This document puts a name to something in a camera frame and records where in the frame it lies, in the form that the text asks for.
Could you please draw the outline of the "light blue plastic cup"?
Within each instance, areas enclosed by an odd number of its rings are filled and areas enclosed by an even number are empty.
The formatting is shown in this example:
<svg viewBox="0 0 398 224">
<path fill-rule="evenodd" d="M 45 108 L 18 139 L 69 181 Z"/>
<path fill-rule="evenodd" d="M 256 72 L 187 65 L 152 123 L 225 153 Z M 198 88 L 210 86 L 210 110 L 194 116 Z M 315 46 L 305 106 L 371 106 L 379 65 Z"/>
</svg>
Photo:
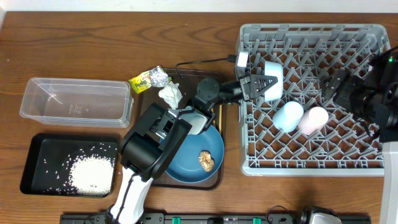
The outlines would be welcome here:
<svg viewBox="0 0 398 224">
<path fill-rule="evenodd" d="M 292 132 L 304 114 L 303 106 L 296 101 L 287 102 L 272 117 L 273 125 L 285 133 Z"/>
</svg>

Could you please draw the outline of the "pink plastic cup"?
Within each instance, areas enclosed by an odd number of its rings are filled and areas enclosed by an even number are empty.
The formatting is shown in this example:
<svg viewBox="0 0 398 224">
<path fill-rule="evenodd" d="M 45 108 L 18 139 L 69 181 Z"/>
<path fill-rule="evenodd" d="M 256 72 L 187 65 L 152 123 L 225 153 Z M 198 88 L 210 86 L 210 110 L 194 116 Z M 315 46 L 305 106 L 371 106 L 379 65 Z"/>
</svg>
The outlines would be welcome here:
<svg viewBox="0 0 398 224">
<path fill-rule="evenodd" d="M 328 112 L 326 109 L 316 106 L 304 113 L 298 123 L 299 130 L 306 134 L 311 135 L 315 131 L 321 130 L 328 121 Z"/>
</svg>

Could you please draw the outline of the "dark blue plate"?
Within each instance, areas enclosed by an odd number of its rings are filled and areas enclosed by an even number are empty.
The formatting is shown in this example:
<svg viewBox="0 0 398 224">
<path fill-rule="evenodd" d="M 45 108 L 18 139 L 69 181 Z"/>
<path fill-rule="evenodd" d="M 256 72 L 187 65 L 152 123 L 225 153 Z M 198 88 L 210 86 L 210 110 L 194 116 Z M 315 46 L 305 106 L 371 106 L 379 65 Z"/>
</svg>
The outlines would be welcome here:
<svg viewBox="0 0 398 224">
<path fill-rule="evenodd" d="M 209 179 L 221 167 L 224 142 L 219 131 L 210 126 L 201 134 L 189 134 L 166 173 L 183 183 L 198 183 Z"/>
</svg>

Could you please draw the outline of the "brown food scrap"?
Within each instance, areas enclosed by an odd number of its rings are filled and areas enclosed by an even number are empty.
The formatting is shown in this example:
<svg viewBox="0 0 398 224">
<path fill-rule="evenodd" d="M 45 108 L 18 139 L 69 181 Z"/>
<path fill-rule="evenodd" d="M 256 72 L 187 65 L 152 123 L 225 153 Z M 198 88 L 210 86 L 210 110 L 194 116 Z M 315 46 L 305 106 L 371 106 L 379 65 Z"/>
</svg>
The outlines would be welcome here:
<svg viewBox="0 0 398 224">
<path fill-rule="evenodd" d="M 210 172 L 213 170 L 215 161 L 211 158 L 211 154 L 208 151 L 202 151 L 198 157 L 198 160 L 205 172 Z"/>
</svg>

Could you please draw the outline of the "white rice pile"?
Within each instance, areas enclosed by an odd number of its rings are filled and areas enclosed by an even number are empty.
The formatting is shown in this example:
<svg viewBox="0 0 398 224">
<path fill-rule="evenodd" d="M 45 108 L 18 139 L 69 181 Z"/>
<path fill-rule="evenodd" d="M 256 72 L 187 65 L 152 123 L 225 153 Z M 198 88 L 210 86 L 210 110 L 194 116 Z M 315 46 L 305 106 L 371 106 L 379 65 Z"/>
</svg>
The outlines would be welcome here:
<svg viewBox="0 0 398 224">
<path fill-rule="evenodd" d="M 105 142 L 78 146 L 60 161 L 47 157 L 40 171 L 44 179 L 38 181 L 41 191 L 52 195 L 105 197 L 113 186 L 116 157 L 116 145 Z"/>
</svg>

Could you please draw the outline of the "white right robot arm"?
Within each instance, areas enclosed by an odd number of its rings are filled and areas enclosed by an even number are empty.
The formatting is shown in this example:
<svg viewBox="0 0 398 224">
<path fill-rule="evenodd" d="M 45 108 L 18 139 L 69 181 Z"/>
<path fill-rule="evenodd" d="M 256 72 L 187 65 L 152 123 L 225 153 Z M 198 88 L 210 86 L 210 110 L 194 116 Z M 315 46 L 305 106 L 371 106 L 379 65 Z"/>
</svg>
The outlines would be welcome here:
<svg viewBox="0 0 398 224">
<path fill-rule="evenodd" d="M 379 129 L 372 135 L 382 144 L 384 186 L 380 223 L 397 223 L 397 47 L 374 55 L 371 71 L 361 78 L 347 69 L 320 79 L 322 97 L 332 100 L 356 118 Z"/>
</svg>

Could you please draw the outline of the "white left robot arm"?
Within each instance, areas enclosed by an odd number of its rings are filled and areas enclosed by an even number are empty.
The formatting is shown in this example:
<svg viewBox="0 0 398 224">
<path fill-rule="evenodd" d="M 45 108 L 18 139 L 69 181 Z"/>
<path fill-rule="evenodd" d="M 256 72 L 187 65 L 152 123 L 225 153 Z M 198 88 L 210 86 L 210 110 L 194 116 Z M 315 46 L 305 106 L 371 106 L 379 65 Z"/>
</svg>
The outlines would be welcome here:
<svg viewBox="0 0 398 224">
<path fill-rule="evenodd" d="M 168 168 L 189 134 L 199 134 L 211 126 L 215 118 L 212 107 L 253 100 L 281 81 L 273 75 L 244 75 L 223 84 L 204 78 L 187 109 L 171 110 L 151 104 L 118 147 L 123 179 L 105 222 L 136 223 L 140 219 L 151 183 Z"/>
</svg>

